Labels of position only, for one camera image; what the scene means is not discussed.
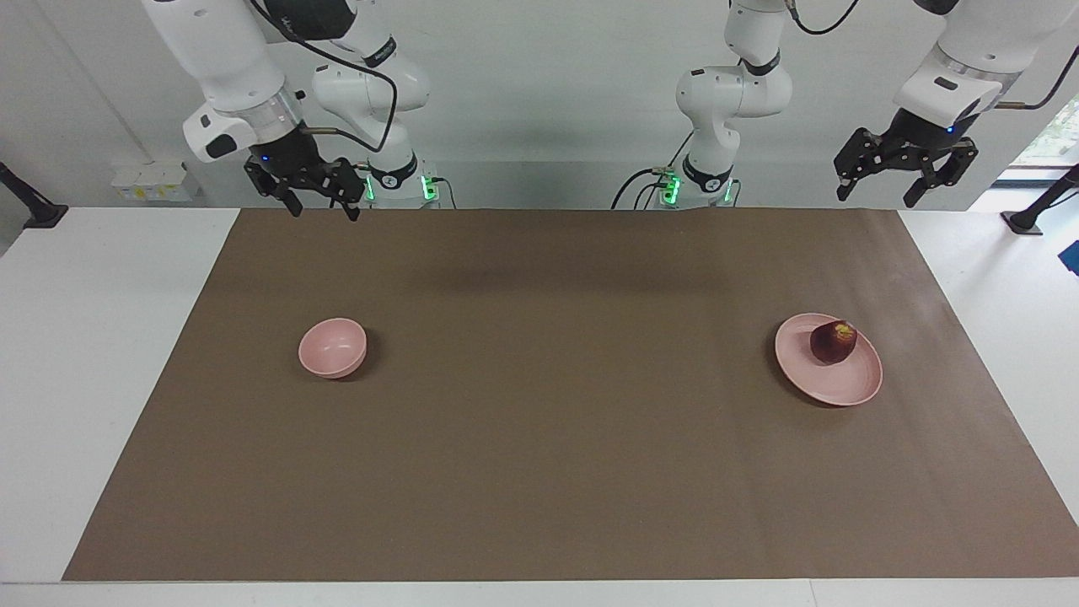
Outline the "brown table mat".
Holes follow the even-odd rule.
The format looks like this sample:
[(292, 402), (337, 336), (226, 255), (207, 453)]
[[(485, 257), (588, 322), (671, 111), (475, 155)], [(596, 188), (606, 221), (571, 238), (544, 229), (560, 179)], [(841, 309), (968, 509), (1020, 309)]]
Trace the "brown table mat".
[[(828, 314), (883, 385), (786, 380)], [(361, 367), (313, 376), (349, 318)], [(245, 210), (67, 581), (1079, 577), (894, 212)]]

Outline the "pink bowl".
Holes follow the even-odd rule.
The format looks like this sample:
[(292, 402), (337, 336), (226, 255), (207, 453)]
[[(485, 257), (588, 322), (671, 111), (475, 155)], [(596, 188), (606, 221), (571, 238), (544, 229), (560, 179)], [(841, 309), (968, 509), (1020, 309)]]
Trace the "pink bowl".
[(309, 327), (298, 346), (300, 365), (313, 376), (341, 380), (361, 367), (368, 334), (349, 318), (332, 318)]

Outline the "window with green view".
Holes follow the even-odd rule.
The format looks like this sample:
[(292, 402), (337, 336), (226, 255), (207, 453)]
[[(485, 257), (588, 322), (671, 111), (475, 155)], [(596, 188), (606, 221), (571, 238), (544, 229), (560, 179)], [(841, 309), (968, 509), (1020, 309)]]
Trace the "window with green view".
[(1069, 168), (1079, 162), (1079, 94), (1033, 139), (1010, 169)]

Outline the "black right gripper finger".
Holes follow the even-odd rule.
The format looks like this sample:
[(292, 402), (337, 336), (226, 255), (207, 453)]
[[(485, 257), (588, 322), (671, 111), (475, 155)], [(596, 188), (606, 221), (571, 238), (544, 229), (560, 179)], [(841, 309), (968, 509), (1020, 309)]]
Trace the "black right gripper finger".
[(361, 215), (366, 181), (346, 158), (336, 158), (330, 165), (330, 201), (346, 213), (350, 222)]
[(244, 170), (259, 196), (278, 201), (293, 218), (300, 218), (303, 211), (302, 203), (293, 195), (293, 189), (286, 180), (281, 180), (262, 168), (254, 155), (245, 161)]

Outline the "pink plate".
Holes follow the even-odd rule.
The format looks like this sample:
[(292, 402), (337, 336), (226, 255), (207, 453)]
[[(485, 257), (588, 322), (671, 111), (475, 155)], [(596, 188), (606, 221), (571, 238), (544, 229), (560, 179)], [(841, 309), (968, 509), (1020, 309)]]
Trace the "pink plate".
[(828, 314), (795, 314), (776, 330), (774, 351), (786, 380), (802, 394), (832, 406), (856, 406), (873, 400), (883, 385), (883, 363), (868, 337), (860, 336), (849, 357), (825, 364), (812, 355), (812, 330), (836, 321)]

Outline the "dark red apple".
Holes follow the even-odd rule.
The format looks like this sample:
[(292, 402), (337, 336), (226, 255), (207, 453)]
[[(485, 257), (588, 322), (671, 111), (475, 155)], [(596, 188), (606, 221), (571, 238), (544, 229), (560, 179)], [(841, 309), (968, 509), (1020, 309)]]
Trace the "dark red apple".
[(856, 328), (844, 320), (831, 321), (812, 328), (809, 349), (824, 365), (836, 365), (851, 356), (860, 339)]

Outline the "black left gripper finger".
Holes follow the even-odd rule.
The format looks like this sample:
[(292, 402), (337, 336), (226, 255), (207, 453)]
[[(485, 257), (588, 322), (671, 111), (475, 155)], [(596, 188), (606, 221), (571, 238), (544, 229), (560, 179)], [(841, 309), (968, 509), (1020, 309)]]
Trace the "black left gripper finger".
[(847, 201), (861, 180), (883, 173), (882, 144), (883, 136), (859, 127), (841, 147), (834, 158), (834, 173), (839, 178), (836, 188), (839, 202)]
[(910, 148), (903, 153), (903, 160), (910, 170), (920, 173), (903, 196), (903, 203), (909, 208), (916, 207), (921, 197), (940, 187), (956, 185), (964, 173), (975, 161), (979, 149), (974, 139), (962, 137), (948, 149), (927, 150)]

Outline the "white wall socket box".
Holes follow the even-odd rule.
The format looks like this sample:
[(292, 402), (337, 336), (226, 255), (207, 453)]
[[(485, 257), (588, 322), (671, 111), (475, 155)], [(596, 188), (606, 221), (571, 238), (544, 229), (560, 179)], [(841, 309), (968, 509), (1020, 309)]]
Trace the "white wall socket box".
[(110, 185), (131, 203), (193, 203), (203, 196), (203, 187), (180, 161), (117, 166)]

